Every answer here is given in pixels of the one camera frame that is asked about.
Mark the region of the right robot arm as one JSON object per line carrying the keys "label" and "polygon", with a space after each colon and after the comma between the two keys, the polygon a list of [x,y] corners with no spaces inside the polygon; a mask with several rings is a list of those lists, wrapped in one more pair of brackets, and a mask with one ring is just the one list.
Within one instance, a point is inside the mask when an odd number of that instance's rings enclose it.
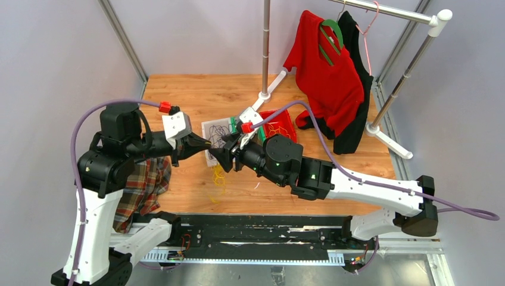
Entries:
{"label": "right robot arm", "polygon": [[298,198],[347,199],[379,206],[373,213],[345,218],[340,239],[348,248],[390,232],[414,237],[437,233],[438,210],[429,199],[435,193],[431,176],[398,181],[339,169],[330,161],[303,156],[303,146],[283,135],[244,147],[239,146],[236,134],[225,138],[224,147],[209,150],[225,172],[246,166],[277,186],[289,186]]}

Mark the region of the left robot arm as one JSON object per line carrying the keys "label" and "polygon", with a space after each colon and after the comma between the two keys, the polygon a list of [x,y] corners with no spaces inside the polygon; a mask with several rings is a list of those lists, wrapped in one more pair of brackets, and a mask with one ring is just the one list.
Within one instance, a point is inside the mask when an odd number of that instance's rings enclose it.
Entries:
{"label": "left robot arm", "polygon": [[210,141],[193,133],[190,119],[178,106],[154,103],[168,124],[151,130],[140,111],[143,100],[111,100],[92,107],[100,111],[100,130],[89,150],[71,154],[77,197],[73,242],[65,266],[51,276],[52,285],[125,285],[133,268],[153,248],[185,245],[181,219],[161,212],[147,226],[111,245],[116,210],[137,161],[170,157],[181,160],[208,150]]}

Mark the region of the white plastic bin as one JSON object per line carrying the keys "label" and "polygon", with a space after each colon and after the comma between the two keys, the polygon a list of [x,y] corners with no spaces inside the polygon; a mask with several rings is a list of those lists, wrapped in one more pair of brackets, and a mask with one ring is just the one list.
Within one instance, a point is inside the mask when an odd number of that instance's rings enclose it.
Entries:
{"label": "white plastic bin", "polygon": [[231,133],[229,118],[226,117],[201,123],[203,138],[209,140],[213,148],[222,148],[225,144],[222,141],[222,136]]}

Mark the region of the green plastic bin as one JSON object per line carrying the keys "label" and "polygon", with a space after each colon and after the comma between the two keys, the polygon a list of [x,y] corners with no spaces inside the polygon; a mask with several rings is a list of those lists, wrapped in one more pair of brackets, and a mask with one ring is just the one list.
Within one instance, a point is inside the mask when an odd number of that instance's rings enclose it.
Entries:
{"label": "green plastic bin", "polygon": [[[258,113],[254,113],[254,117],[255,119],[252,120],[253,123],[258,123],[263,120],[263,118]],[[246,133],[243,131],[242,128],[243,122],[240,120],[239,116],[232,116],[229,119],[230,119],[231,134],[235,133],[238,134],[237,145],[240,147],[242,139],[246,135]],[[254,136],[250,136],[249,142],[255,142],[258,145],[262,146],[265,139],[266,135],[264,129],[262,126],[260,126],[256,129],[256,133],[254,134]]]}

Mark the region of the plaid flannel shirt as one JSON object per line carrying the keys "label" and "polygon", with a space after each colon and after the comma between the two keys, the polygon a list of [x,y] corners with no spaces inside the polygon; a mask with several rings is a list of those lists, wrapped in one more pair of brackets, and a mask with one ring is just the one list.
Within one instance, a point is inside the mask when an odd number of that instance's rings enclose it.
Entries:
{"label": "plaid flannel shirt", "polygon": [[135,162],[114,216],[113,229],[129,232],[133,215],[147,215],[160,207],[158,197],[168,191],[172,165],[168,157],[150,158]]}

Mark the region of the red plastic bin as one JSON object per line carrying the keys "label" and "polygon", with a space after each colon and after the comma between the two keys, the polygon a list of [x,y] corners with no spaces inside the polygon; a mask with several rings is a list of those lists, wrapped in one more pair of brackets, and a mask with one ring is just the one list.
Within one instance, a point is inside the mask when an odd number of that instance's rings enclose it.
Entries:
{"label": "red plastic bin", "polygon": [[266,139],[273,135],[281,134],[295,143],[297,143],[297,134],[291,120],[291,116],[287,110],[284,110],[279,115],[265,123],[263,126]]}

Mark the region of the black shirt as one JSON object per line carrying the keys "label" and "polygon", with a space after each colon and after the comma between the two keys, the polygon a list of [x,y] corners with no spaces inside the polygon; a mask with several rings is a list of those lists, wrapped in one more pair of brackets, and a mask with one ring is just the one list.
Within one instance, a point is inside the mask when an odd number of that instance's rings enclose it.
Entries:
{"label": "black shirt", "polygon": [[356,21],[352,18],[350,13],[346,11],[342,16],[340,16],[338,24],[343,35],[344,45],[350,53],[350,57],[354,63],[354,67],[364,88],[364,102],[360,104],[356,118],[344,129],[344,131],[339,136],[335,137],[334,139],[328,137],[326,132],[322,131],[323,125],[319,119],[315,118],[315,123],[311,121],[308,111],[303,111],[300,113],[295,119],[295,124],[299,129],[302,130],[319,128],[321,133],[324,134],[327,139],[333,141],[333,152],[340,155],[354,153],[361,141],[369,112],[370,92],[373,76],[369,75],[369,72],[366,70],[360,55],[360,33],[356,28]]}

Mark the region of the red shirt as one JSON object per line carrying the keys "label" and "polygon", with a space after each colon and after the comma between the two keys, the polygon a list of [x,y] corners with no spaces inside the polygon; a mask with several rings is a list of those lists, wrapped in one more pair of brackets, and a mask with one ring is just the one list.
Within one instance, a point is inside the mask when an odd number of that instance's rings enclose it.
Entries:
{"label": "red shirt", "polygon": [[[339,56],[319,30],[324,19],[305,10],[300,15],[293,46],[283,64],[295,72],[298,88],[306,94],[322,131],[334,139],[356,118],[364,102],[364,88],[346,47]],[[319,55],[322,44],[334,62]]]}

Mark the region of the green clothes hanger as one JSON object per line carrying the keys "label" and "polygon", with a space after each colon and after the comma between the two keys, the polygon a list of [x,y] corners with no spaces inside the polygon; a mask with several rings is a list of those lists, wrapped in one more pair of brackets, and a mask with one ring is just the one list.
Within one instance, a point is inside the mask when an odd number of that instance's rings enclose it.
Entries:
{"label": "green clothes hanger", "polygon": [[[333,50],[340,56],[342,54],[342,50],[345,48],[345,45],[339,24],[335,20],[326,19],[319,24],[319,30]],[[333,67],[334,62],[326,53],[323,45],[318,44],[318,48],[319,55],[322,56],[331,67]]]}

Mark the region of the pink clothes hanger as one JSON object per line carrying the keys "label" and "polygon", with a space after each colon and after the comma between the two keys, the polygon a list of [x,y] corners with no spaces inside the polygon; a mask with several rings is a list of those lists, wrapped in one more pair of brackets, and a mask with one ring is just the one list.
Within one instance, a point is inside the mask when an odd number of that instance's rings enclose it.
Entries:
{"label": "pink clothes hanger", "polygon": [[366,60],[367,60],[367,66],[368,66],[368,72],[369,72],[370,76],[372,75],[372,65],[371,65],[371,60],[370,60],[370,52],[369,52],[369,47],[368,47],[368,43],[367,43],[367,37],[368,37],[368,34],[369,34],[369,30],[373,26],[374,22],[376,21],[378,15],[379,15],[379,11],[380,11],[379,2],[378,1],[373,1],[373,3],[376,6],[376,8],[375,8],[375,15],[372,18],[372,21],[366,27],[366,29],[361,30],[360,26],[358,24],[356,24],[357,30],[359,31],[359,33],[363,37],[363,43],[364,43]]}

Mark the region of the metal clothes rack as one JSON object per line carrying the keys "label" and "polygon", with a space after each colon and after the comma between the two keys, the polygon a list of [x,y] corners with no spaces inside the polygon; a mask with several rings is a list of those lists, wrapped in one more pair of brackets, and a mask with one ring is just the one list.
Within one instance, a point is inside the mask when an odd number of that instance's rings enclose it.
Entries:
{"label": "metal clothes rack", "polygon": [[[374,11],[375,12],[375,4],[373,2],[367,2],[367,1],[350,1],[350,5],[352,7],[357,7],[357,8],[362,8],[364,10],[368,11]],[[446,24],[451,20],[453,14],[450,10],[441,10],[438,14],[428,16],[424,14],[420,14],[417,12],[412,12],[412,11],[406,11],[406,10],[401,10],[398,8],[392,8],[392,7],[387,7],[379,4],[379,14],[386,14],[386,15],[391,15],[394,17],[398,18],[403,18],[406,20],[418,22],[418,23],[423,23],[427,24],[430,29],[428,31],[428,34],[423,41],[421,47],[418,49],[416,55],[413,57],[411,63],[408,65],[406,68],[404,74],[401,76],[400,80],[392,90],[391,94],[385,101],[384,105],[380,109],[378,115],[376,116],[376,119],[372,122],[366,121],[365,127],[364,127],[364,132],[363,134],[369,135],[371,137],[374,137],[381,141],[384,145],[386,145],[391,151],[396,153],[396,155],[400,156],[401,158],[404,159],[411,159],[413,157],[413,153],[404,147],[402,147],[399,143],[394,141],[392,138],[390,138],[388,135],[386,135],[384,132],[381,131],[380,129],[380,122],[383,119],[384,115],[387,113],[389,110],[391,104],[394,102],[394,100],[398,97],[399,91],[407,81],[407,79],[410,77],[413,68],[416,66],[417,62],[419,61],[420,57],[425,53],[426,49],[430,46],[432,41],[439,36],[439,34],[443,31],[445,28]],[[346,10],[343,10],[339,13],[338,19],[335,20],[338,22],[340,16],[343,15],[343,13],[346,12]],[[359,45],[363,43],[363,37],[360,34],[359,37]]]}

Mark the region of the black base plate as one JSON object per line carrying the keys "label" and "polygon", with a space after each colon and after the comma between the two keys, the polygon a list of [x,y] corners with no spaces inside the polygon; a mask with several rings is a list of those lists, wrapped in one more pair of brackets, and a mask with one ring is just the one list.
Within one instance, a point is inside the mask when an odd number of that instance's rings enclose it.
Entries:
{"label": "black base plate", "polygon": [[345,216],[182,214],[160,245],[187,259],[240,262],[329,260],[329,251],[373,254],[378,239],[351,237]]}

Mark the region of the aluminium frame rail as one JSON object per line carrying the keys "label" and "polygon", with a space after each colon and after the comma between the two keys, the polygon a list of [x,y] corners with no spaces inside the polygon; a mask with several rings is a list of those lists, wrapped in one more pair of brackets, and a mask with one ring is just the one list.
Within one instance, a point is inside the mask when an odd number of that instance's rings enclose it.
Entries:
{"label": "aluminium frame rail", "polygon": [[106,18],[108,19],[114,33],[116,34],[120,44],[122,45],[127,57],[129,58],[132,66],[138,75],[139,79],[143,83],[144,86],[147,85],[148,82],[148,74],[145,71],[140,58],[138,57],[111,1],[109,0],[98,0],[102,11],[104,12]]}

